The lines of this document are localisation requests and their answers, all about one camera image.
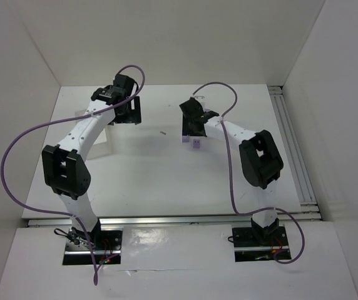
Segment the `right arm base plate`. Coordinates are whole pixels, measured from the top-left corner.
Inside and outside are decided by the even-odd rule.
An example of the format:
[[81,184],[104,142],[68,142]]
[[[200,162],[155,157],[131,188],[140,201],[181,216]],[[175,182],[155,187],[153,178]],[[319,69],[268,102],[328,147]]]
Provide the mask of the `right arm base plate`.
[[270,237],[263,241],[257,241],[250,227],[234,227],[232,235],[227,238],[233,244],[235,261],[271,261],[274,255],[282,261],[292,259],[289,242],[284,226],[280,226]]

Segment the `white perforated box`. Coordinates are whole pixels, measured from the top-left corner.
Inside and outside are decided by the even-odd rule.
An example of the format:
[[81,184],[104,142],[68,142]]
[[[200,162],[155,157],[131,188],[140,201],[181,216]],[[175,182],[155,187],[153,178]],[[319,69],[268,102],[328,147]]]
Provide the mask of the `white perforated box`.
[[76,122],[73,129],[74,148],[83,159],[96,159],[111,154],[111,141],[108,135],[106,114],[92,114]]

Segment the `purple window block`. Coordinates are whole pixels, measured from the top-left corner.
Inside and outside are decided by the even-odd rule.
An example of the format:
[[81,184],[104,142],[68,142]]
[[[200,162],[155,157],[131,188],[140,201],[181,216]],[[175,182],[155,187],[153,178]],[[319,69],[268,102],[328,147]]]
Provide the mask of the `purple window block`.
[[193,148],[194,149],[200,149],[201,146],[201,140],[200,139],[194,139],[193,140]]

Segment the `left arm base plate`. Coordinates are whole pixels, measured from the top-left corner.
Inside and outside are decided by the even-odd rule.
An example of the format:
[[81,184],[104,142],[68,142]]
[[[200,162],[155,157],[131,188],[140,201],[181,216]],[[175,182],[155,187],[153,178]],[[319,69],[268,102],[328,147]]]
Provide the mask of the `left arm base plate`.
[[54,234],[66,239],[62,265],[92,265],[90,248],[93,249],[97,265],[121,264],[121,247],[123,230],[105,230],[100,232],[99,240],[88,244],[84,237],[79,237],[70,229],[68,232],[56,228]]

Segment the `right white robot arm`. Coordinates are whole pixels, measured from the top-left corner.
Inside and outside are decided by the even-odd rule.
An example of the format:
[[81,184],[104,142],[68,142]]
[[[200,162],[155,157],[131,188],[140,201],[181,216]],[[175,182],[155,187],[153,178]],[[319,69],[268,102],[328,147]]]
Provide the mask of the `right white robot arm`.
[[[251,216],[251,231],[256,241],[269,239],[279,227],[277,212],[269,202],[274,197],[276,183],[284,162],[276,143],[267,130],[260,132],[244,129],[224,120],[219,113],[204,110],[194,97],[180,104],[182,111],[182,136],[206,137],[223,141],[227,149],[229,189],[235,214]],[[238,151],[242,174],[258,199],[259,208],[240,213],[235,205],[231,150]]]

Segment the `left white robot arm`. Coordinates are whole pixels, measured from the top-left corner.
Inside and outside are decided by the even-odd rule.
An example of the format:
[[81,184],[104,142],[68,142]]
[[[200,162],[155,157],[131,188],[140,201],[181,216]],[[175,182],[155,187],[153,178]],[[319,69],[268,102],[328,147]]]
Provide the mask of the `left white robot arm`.
[[87,190],[91,175],[86,159],[105,127],[112,123],[141,123],[140,97],[115,109],[103,109],[122,103],[139,90],[137,82],[118,74],[113,84],[98,88],[79,121],[55,146],[46,145],[41,153],[44,181],[57,194],[72,215],[72,231],[92,244],[100,241],[101,224],[93,212]]

